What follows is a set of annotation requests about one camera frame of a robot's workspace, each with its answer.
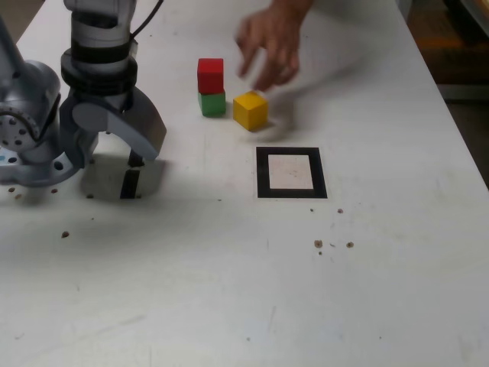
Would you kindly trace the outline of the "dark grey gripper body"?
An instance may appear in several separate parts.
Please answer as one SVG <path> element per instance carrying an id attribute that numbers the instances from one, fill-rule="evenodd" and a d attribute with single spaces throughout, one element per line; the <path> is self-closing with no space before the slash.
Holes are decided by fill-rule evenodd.
<path id="1" fill-rule="evenodd" d="M 96 96 L 93 94 L 71 90 L 69 97 L 73 97 L 78 102 L 91 102 L 100 106 L 110 107 L 111 109 L 119 112 L 124 112 L 130 109 L 133 105 L 132 91 L 112 96 Z"/>

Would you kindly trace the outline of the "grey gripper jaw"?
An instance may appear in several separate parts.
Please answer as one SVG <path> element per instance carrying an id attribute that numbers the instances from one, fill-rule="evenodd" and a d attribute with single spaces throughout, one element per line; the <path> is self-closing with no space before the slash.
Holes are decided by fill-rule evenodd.
<path id="1" fill-rule="evenodd" d="M 60 145 L 72 165 L 82 169 L 90 164 L 99 136 L 75 122 L 73 110 L 78 104 L 77 98 L 68 97 L 60 107 Z"/>
<path id="2" fill-rule="evenodd" d="M 141 91 L 133 92 L 133 105 L 119 112 L 91 102 L 79 102 L 73 110 L 75 122 L 88 132 L 111 132 L 136 154 L 154 161 L 160 154 L 167 128 L 157 108 Z"/>

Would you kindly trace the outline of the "person's hand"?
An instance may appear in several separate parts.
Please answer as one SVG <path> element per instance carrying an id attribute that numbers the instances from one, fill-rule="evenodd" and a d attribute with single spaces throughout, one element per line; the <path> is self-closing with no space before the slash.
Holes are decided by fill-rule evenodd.
<path id="1" fill-rule="evenodd" d="M 235 37 L 242 55 L 238 75 L 246 76 L 257 52 L 266 51 L 254 90 L 266 92 L 295 77 L 300 68 L 300 29 L 312 6 L 310 0 L 274 0 L 241 21 Z"/>

